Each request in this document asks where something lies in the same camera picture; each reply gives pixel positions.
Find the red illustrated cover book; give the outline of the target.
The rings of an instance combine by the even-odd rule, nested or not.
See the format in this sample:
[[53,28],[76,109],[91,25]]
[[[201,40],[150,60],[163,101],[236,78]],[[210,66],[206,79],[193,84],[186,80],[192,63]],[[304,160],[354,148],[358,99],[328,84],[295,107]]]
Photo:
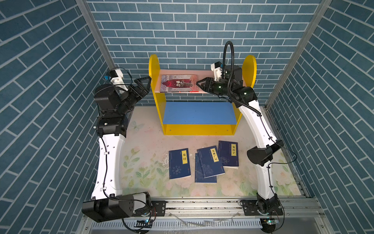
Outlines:
[[162,75],[161,93],[199,92],[196,75]]

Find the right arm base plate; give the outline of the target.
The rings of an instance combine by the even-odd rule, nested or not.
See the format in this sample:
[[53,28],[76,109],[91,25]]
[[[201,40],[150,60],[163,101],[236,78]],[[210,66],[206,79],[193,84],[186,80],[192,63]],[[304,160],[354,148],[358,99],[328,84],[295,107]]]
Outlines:
[[270,216],[283,215],[283,208],[280,202],[276,200],[240,200],[239,205],[242,207],[245,216]]

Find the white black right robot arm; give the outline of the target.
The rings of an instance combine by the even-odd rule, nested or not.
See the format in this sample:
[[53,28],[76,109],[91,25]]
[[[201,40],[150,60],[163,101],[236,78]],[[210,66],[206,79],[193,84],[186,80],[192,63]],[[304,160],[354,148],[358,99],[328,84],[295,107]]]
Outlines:
[[268,215],[279,205],[273,186],[271,163],[273,154],[284,144],[277,140],[267,124],[253,88],[245,87],[242,81],[237,80],[241,72],[236,72],[236,68],[241,70],[236,65],[227,70],[220,62],[216,62],[211,65],[213,77],[197,81],[196,85],[206,93],[224,96],[239,109],[249,125],[256,141],[256,146],[247,151],[247,157],[256,166],[258,212]]

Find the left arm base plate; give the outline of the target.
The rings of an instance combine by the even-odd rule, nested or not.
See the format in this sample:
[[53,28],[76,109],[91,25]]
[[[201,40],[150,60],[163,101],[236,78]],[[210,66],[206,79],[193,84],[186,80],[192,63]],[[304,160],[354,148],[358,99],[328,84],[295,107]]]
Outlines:
[[[166,212],[166,204],[167,202],[165,200],[151,201],[151,204],[148,206],[152,211],[152,216],[164,217],[165,212]],[[149,216],[151,213],[149,208],[145,205],[144,207],[137,209],[134,212],[134,216],[142,216],[142,217]]]

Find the navy book yellow label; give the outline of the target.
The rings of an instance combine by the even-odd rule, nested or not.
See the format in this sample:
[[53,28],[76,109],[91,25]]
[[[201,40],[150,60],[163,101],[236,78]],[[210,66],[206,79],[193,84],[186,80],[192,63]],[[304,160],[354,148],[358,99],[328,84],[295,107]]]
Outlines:
[[218,155],[216,146],[210,146],[197,150],[204,178],[210,178],[225,174],[223,164]]

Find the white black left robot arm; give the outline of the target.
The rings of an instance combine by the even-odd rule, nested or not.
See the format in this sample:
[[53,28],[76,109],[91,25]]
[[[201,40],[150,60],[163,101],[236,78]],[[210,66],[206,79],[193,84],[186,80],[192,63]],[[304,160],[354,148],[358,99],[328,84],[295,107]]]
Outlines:
[[94,101],[99,109],[96,133],[99,137],[99,161],[95,187],[82,212],[95,222],[105,222],[151,212],[148,192],[123,194],[119,181],[120,158],[125,150],[128,113],[151,89],[151,77],[136,79],[126,86],[111,83],[96,88]]

